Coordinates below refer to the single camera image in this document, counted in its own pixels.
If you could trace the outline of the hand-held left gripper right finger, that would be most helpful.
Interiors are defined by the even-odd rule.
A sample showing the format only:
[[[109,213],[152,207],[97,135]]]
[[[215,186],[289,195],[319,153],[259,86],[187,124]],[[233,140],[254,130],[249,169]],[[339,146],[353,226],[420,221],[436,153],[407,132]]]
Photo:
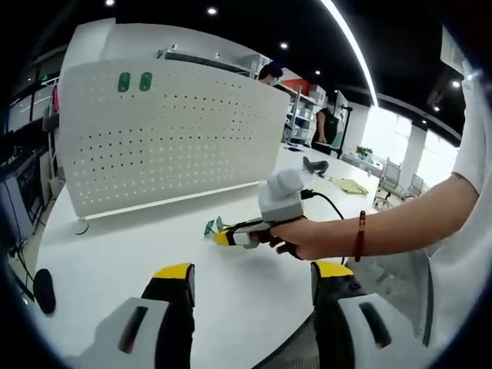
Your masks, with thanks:
[[[380,295],[366,293],[351,269],[314,261],[311,286],[321,368],[419,366],[410,321]]]

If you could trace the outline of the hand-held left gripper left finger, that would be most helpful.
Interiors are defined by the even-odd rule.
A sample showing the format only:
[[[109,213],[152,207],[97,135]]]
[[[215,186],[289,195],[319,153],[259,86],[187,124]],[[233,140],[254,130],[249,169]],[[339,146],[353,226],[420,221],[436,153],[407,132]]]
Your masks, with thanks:
[[[141,297],[130,298],[96,328],[93,368],[189,368],[194,333],[194,264],[167,266]]]

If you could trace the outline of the person's right hand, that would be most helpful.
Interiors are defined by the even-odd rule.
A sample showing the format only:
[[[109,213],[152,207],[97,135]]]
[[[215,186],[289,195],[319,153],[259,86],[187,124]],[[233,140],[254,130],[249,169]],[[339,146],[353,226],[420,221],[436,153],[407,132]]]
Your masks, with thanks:
[[[347,257],[353,255],[358,227],[357,218],[322,222],[301,218],[271,228],[269,244],[278,254],[293,251],[306,261]]]

